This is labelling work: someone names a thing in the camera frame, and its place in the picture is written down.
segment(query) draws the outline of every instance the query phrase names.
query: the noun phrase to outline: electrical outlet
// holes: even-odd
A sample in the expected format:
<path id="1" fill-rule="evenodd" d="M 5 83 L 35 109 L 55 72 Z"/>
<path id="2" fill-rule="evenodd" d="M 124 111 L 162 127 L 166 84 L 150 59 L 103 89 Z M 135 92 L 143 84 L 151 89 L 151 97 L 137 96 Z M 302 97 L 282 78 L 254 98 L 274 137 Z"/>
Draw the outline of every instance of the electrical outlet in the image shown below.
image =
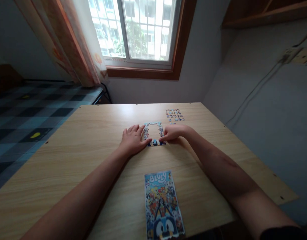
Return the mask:
<path id="1" fill-rule="evenodd" d="M 282 61 L 283 64 L 288 64 L 291 62 L 291 60 L 302 50 L 302 48 L 287 48 L 281 58 L 280 61 Z"/>
<path id="2" fill-rule="evenodd" d="M 307 64 L 307 48 L 302 49 L 292 60 L 292 63 Z"/>

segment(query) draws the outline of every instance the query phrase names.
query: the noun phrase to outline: checkered bed sheet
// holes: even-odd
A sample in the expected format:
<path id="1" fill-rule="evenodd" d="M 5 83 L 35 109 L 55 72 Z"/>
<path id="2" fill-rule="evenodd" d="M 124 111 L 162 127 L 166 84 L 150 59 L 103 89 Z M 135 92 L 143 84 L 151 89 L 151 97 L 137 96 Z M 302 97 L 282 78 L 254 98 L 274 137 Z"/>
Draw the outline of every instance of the checkered bed sheet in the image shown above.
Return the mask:
<path id="1" fill-rule="evenodd" d="M 27 82 L 0 96 L 0 188 L 81 105 L 102 87 Z"/>

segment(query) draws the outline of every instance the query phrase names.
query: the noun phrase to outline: hand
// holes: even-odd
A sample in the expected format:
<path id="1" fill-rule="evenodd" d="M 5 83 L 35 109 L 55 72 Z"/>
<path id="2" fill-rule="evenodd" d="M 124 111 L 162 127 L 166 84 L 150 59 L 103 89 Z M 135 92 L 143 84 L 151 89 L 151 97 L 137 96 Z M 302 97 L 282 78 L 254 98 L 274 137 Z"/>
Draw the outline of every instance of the hand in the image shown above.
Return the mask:
<path id="1" fill-rule="evenodd" d="M 144 127 L 145 125 L 139 127 L 138 124 L 131 126 L 128 130 L 125 129 L 123 131 L 119 148 L 121 148 L 122 151 L 126 151 L 128 156 L 140 152 L 152 141 L 152 138 L 148 138 L 141 142 L 141 134 Z"/>
<path id="2" fill-rule="evenodd" d="M 164 129 L 164 136 L 159 139 L 160 142 L 169 141 L 178 137 L 183 137 L 190 129 L 187 125 L 168 125 Z"/>

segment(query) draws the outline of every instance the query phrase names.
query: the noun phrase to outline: forearm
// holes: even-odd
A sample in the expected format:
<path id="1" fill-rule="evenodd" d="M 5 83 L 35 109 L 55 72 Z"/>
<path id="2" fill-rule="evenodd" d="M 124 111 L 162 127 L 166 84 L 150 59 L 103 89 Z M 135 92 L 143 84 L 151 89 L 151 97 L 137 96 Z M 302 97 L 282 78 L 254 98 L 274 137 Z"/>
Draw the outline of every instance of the forearm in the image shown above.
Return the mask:
<path id="1" fill-rule="evenodd" d="M 201 161 L 205 172 L 219 191 L 232 202 L 234 198 L 259 189 L 258 185 L 221 150 L 190 127 L 183 133 Z"/>
<path id="2" fill-rule="evenodd" d="M 82 239 L 127 158 L 125 151 L 114 151 L 22 239 Z"/>

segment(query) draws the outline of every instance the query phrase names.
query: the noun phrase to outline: tree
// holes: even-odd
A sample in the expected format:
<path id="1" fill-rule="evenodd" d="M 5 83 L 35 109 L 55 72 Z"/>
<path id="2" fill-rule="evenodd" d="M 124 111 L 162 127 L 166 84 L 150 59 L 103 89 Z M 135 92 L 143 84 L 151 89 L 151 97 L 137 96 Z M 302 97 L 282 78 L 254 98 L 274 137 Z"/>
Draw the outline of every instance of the tree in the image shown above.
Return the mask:
<path id="1" fill-rule="evenodd" d="M 127 35 L 131 55 L 130 57 L 139 58 L 141 57 L 141 53 L 142 55 L 147 55 L 147 39 L 145 38 L 144 32 L 138 23 L 132 21 L 127 22 Z M 115 51 L 117 54 L 119 54 L 119 56 L 125 57 L 124 42 L 122 38 L 120 38 L 120 42 L 116 39 L 114 40 Z"/>

